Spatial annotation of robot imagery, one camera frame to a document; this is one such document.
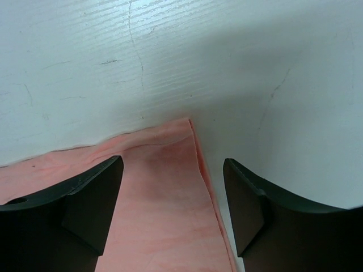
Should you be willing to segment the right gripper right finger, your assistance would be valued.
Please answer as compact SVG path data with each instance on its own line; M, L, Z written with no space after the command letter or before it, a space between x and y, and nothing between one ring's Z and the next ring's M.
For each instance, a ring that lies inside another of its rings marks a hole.
M362 208L294 194L234 159L223 164L237 255L245 271L361 271Z

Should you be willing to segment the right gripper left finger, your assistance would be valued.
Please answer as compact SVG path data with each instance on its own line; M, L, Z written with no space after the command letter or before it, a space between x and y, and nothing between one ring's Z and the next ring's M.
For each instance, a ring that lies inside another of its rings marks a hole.
M1 206L2 271L94 271L103 255L124 164L89 170Z

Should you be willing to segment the pink t shirt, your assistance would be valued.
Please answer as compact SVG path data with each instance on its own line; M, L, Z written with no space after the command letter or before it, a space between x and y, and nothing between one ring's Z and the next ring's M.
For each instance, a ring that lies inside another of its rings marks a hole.
M2 167L1 202L66 180L114 155L122 157L124 174L97 271L237 270L187 118Z

